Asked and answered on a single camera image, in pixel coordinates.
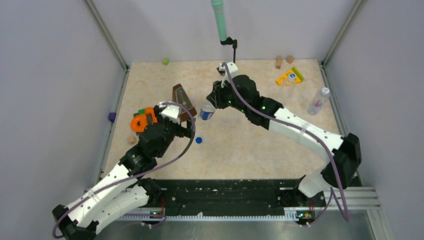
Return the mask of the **clear Pepsi plastic bottle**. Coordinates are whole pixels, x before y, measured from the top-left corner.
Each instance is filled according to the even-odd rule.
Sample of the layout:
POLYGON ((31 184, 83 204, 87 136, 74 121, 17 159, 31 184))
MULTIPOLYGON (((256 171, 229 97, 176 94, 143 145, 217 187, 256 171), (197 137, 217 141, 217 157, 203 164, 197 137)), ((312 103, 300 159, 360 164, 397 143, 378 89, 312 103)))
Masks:
POLYGON ((210 101, 206 100, 200 108, 199 118, 207 121, 213 116, 215 111, 216 108, 214 105, 210 101))

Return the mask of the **clear bottle white cap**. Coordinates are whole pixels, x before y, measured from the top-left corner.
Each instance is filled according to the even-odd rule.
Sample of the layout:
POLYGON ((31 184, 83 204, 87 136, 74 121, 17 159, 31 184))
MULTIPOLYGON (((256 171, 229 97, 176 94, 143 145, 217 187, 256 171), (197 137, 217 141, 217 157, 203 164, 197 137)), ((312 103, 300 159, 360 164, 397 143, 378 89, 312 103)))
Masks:
POLYGON ((293 90, 296 86, 295 77, 296 76, 294 74, 290 74, 287 80, 283 80, 281 84, 281 94, 285 100, 288 100, 293 93, 293 90))

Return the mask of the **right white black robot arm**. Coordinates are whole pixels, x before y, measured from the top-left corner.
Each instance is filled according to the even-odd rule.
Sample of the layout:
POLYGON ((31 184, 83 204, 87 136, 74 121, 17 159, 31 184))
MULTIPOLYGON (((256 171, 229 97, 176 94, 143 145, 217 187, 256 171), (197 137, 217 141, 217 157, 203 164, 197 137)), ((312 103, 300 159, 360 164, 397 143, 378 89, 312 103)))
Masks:
POLYGON ((212 84, 206 99, 216 109, 234 108, 253 125, 291 138, 325 162, 324 167, 300 179, 293 192, 297 205, 307 206, 317 193, 331 187, 346 189, 352 183, 362 162, 358 136, 332 133, 295 116, 282 103, 261 96, 256 83, 245 74, 232 80, 235 89, 228 81, 217 80, 212 84))

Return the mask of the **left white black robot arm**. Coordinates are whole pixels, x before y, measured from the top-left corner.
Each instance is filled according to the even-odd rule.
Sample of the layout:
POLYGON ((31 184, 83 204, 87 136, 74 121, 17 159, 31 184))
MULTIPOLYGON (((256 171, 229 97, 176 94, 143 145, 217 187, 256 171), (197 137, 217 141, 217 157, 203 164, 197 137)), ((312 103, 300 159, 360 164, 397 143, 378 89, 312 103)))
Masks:
POLYGON ((189 142, 176 159, 186 153, 194 141, 196 120, 191 117, 187 126, 160 116, 147 125, 139 141, 130 148, 112 170, 80 198, 67 205, 57 205, 52 214, 55 239, 93 240, 105 227, 128 212, 145 205, 154 207, 160 202, 160 187, 145 175, 170 165, 158 165, 157 159, 175 137, 187 137, 189 142))

